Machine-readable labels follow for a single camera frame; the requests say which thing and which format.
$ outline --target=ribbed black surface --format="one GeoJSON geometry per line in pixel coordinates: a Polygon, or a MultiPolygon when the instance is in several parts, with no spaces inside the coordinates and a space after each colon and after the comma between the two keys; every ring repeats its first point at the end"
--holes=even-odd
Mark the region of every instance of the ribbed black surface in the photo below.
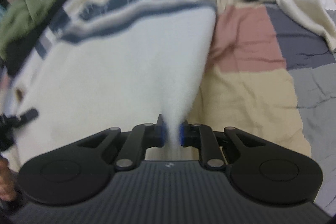
{"type": "Polygon", "coordinates": [[[274,208],[238,194],[223,173],[198,161],[144,161],[118,173],[97,196],[81,204],[52,208],[28,204],[16,224],[325,224],[329,217],[313,203],[274,208]]]}

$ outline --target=white logo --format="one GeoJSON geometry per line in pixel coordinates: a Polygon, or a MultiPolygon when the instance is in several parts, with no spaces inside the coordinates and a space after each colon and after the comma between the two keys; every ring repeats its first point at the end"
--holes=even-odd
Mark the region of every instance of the white logo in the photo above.
{"type": "Polygon", "coordinates": [[[171,168],[171,167],[173,167],[174,165],[175,165],[175,164],[173,164],[172,162],[170,162],[170,163],[166,164],[166,167],[171,168]]]}

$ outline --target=green clothing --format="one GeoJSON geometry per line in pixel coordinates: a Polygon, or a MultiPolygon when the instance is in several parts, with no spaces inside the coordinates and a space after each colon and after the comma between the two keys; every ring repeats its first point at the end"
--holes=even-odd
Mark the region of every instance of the green clothing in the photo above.
{"type": "Polygon", "coordinates": [[[56,0],[15,0],[0,24],[0,57],[6,61],[6,48],[40,24],[56,0]]]}

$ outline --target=human hand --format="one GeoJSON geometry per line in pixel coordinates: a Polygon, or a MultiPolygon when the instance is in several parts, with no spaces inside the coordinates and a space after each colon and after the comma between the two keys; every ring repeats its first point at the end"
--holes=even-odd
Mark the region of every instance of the human hand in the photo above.
{"type": "Polygon", "coordinates": [[[11,170],[8,168],[8,160],[0,159],[0,199],[13,201],[16,199],[15,181],[11,170]]]}

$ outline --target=pink fabric patch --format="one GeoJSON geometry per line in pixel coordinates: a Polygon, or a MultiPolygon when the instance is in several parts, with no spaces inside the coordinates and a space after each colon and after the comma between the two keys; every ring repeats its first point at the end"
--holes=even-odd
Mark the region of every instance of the pink fabric patch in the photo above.
{"type": "Polygon", "coordinates": [[[207,68],[214,64],[222,72],[286,69],[286,61],[264,6],[227,6],[219,15],[207,68]]]}

